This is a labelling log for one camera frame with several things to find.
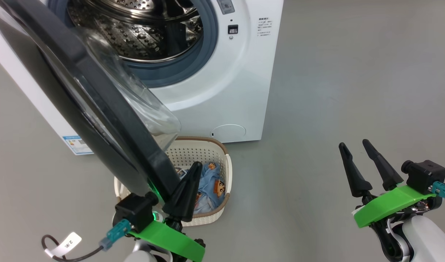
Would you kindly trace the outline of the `round white filter cover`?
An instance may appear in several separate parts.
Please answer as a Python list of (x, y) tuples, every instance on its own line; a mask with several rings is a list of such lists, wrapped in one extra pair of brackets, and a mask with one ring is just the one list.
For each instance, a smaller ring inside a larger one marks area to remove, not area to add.
[(237, 124), (225, 124), (214, 128), (210, 137), (221, 143), (242, 142), (246, 135), (246, 129)]

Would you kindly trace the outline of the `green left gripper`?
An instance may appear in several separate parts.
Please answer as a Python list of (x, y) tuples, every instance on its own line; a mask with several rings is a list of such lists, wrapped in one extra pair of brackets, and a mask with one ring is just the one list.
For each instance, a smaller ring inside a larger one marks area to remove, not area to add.
[(182, 232), (183, 222), (191, 222), (203, 164), (194, 162), (166, 202), (163, 222), (154, 220), (142, 232), (130, 232), (136, 243), (128, 262), (203, 262), (205, 243)]

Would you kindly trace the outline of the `grey warning sticker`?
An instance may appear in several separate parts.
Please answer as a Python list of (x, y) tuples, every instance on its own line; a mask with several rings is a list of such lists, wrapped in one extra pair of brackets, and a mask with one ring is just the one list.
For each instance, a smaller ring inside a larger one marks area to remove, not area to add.
[(223, 15), (235, 12), (232, 0), (216, 0)]

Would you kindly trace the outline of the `cream perforated laundry basket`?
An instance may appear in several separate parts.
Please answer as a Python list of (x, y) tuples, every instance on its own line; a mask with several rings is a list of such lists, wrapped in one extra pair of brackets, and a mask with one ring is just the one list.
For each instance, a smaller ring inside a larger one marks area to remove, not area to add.
[(227, 204), (232, 187), (232, 161), (226, 147), (215, 139), (199, 136), (180, 136), (166, 151), (180, 179), (186, 175), (194, 162), (204, 164), (218, 163), (221, 166), (220, 176), (226, 186), (224, 202), (214, 211), (193, 214), (191, 222), (183, 222), (183, 227), (206, 225), (219, 219)]

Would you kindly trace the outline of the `blue cartoon print garment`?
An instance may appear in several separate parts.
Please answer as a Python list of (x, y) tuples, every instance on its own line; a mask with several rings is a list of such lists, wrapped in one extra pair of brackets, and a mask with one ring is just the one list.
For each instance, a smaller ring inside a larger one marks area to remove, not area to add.
[(204, 164), (193, 214), (212, 212), (224, 202), (226, 186), (220, 172), (221, 166), (218, 163)]

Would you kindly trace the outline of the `blue energy label sticker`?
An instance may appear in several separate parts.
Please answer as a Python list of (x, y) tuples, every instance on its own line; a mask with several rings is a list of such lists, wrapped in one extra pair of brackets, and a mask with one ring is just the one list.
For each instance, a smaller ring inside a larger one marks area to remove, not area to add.
[(63, 136), (63, 140), (75, 155), (93, 154), (93, 151), (80, 136)]

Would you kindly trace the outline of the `white front-load washing machine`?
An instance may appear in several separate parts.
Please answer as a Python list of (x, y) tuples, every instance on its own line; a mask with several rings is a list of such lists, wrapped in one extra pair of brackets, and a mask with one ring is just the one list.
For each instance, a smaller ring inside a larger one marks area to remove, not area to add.
[[(177, 116), (182, 136), (210, 138), (214, 128), (237, 124), (245, 141), (260, 140), (284, 0), (232, 0), (227, 15), (211, 2), (218, 38), (210, 60), (182, 82), (148, 88)], [(232, 24), (238, 34), (228, 35)]]

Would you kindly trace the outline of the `black round washer door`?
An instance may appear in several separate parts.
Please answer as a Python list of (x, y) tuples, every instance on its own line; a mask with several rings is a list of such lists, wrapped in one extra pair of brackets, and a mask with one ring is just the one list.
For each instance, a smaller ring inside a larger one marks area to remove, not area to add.
[(181, 124), (105, 37), (40, 0), (0, 0), (0, 63), (59, 136), (79, 136), (130, 192), (171, 200)]

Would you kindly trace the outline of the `stainless steel washing machine drum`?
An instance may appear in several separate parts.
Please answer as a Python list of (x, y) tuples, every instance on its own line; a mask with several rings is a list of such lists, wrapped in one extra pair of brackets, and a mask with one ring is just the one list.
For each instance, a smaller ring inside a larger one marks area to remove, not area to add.
[(191, 0), (68, 0), (79, 27), (101, 33), (126, 61), (171, 61), (190, 50), (204, 27)]

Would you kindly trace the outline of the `grey rubber door gasket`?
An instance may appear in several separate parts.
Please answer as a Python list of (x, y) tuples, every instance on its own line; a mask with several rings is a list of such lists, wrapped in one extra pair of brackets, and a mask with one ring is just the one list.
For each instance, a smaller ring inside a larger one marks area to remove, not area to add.
[[(201, 70), (213, 55), (218, 38), (218, 21), (213, 4), (211, 0), (191, 0), (191, 2), (201, 17), (204, 33), (190, 50), (171, 61), (158, 63), (137, 63), (126, 61), (119, 56), (147, 87), (159, 88), (182, 82)], [(46, 0), (48, 9), (67, 27), (84, 28), (72, 22), (67, 12), (67, 3), (68, 0)]]

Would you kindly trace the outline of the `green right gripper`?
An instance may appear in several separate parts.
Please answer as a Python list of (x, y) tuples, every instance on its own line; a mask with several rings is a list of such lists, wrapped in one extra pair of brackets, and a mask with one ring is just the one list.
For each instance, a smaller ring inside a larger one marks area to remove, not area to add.
[[(404, 182), (403, 178), (368, 139), (363, 139), (362, 144), (367, 155), (376, 165), (383, 181), (382, 187), (389, 192), (370, 200), (353, 214), (359, 228), (367, 227), (422, 200), (434, 199), (429, 204), (430, 209), (436, 209), (440, 206), (441, 198), (435, 194), (421, 194), (407, 185), (397, 187)], [(369, 195), (369, 191), (373, 187), (363, 178), (353, 162), (353, 156), (348, 147), (344, 142), (341, 142), (338, 148), (352, 196), (360, 198)]]

